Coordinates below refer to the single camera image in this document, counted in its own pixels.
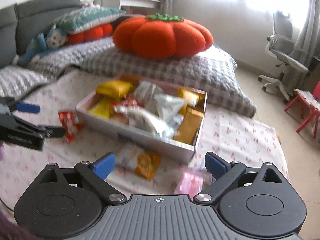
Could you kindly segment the left hand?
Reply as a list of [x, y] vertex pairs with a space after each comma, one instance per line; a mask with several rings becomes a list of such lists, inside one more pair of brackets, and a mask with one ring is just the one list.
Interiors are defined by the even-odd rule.
[[0, 161], [2, 161], [4, 158], [4, 143], [0, 142]]

